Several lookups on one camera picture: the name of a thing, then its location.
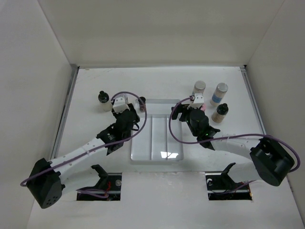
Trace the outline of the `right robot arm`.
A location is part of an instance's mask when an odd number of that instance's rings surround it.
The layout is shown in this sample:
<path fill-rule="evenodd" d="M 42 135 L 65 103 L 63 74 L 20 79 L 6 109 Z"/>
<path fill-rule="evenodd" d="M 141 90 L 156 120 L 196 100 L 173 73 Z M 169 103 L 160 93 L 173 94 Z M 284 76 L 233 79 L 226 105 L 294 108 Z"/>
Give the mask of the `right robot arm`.
<path fill-rule="evenodd" d="M 177 104 L 172 107 L 170 120 L 185 122 L 196 144 L 213 151 L 224 151 L 245 157 L 248 163 L 230 163 L 221 174 L 221 183 L 231 189 L 239 182 L 262 180 L 271 186 L 279 186 L 286 175 L 300 165 L 286 151 L 282 141 L 270 135 L 243 134 L 228 135 L 213 128 L 204 111 L 191 104 Z"/>

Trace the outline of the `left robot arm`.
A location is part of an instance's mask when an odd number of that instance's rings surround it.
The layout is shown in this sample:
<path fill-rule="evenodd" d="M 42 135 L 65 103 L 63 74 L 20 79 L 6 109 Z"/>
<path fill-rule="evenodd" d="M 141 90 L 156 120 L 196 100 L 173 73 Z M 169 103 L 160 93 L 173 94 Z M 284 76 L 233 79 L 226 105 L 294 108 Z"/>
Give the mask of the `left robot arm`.
<path fill-rule="evenodd" d="M 64 156 L 47 161 L 38 160 L 26 182 L 26 187 L 42 209 L 54 205 L 64 194 L 80 191 L 88 194 L 101 191 L 107 185 L 108 173 L 101 166 L 103 156 L 120 149 L 130 140 L 140 118 L 132 104 L 97 136 L 80 148 Z"/>

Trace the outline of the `small black cap spice bottle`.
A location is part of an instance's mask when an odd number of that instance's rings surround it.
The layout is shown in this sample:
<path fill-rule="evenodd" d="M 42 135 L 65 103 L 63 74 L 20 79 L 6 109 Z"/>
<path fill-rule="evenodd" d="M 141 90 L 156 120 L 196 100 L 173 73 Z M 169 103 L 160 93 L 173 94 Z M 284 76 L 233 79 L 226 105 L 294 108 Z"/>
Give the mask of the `small black cap spice bottle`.
<path fill-rule="evenodd" d="M 140 112 L 144 113 L 146 111 L 146 98 L 143 96 L 139 97 L 138 104 Z"/>

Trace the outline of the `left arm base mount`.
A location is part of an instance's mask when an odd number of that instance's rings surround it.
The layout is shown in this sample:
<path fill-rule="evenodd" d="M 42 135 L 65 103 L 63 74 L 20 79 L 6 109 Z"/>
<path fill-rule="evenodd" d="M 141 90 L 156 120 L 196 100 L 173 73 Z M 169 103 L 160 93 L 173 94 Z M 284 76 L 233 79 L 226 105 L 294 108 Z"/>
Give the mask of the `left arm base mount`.
<path fill-rule="evenodd" d="M 120 201 L 122 173 L 107 173 L 100 165 L 93 165 L 99 176 L 94 186 L 81 188 L 77 192 L 77 201 Z"/>

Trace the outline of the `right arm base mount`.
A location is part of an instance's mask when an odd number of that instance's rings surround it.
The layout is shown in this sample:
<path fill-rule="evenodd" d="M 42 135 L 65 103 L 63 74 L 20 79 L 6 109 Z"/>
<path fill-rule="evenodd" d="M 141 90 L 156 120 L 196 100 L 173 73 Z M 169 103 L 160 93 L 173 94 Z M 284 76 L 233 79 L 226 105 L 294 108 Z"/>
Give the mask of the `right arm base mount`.
<path fill-rule="evenodd" d="M 250 182 L 234 182 L 228 175 L 235 163 L 223 171 L 205 173 L 207 196 L 210 201 L 252 200 Z"/>

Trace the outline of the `black knob cap grinder bottle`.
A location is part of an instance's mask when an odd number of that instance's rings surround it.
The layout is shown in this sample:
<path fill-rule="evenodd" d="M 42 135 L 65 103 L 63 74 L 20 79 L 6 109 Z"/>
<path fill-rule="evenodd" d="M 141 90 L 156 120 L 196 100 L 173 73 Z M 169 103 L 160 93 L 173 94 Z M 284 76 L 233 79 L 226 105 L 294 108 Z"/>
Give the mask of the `black knob cap grinder bottle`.
<path fill-rule="evenodd" d="M 112 110 L 112 104 L 109 99 L 109 95 L 105 91 L 99 92 L 98 100 L 99 100 L 100 104 L 102 105 L 102 109 L 105 112 L 109 112 Z"/>

